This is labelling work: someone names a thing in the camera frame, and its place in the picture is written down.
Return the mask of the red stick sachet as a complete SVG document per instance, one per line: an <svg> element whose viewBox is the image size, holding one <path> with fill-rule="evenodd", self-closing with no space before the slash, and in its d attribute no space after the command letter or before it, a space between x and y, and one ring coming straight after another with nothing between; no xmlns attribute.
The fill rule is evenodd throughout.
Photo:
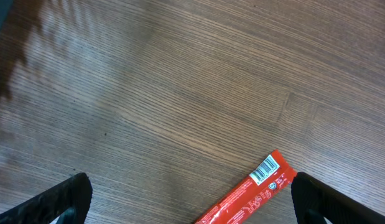
<svg viewBox="0 0 385 224"><path fill-rule="evenodd" d="M297 172L272 151L244 180L209 208L196 224L242 224L269 199L292 183Z"/></svg>

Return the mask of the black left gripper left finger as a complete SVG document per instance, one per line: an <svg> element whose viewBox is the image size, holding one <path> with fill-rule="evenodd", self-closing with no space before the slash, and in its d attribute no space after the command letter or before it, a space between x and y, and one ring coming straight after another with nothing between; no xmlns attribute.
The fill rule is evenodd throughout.
<svg viewBox="0 0 385 224"><path fill-rule="evenodd" d="M81 172L0 214L0 224L52 221L83 224L90 209L92 194L91 182Z"/></svg>

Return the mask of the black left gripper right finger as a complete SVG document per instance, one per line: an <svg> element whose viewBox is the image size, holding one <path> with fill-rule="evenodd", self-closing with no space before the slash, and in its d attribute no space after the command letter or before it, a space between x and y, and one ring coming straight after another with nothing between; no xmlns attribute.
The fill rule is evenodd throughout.
<svg viewBox="0 0 385 224"><path fill-rule="evenodd" d="M291 184L298 224L385 224L385 216L304 172Z"/></svg>

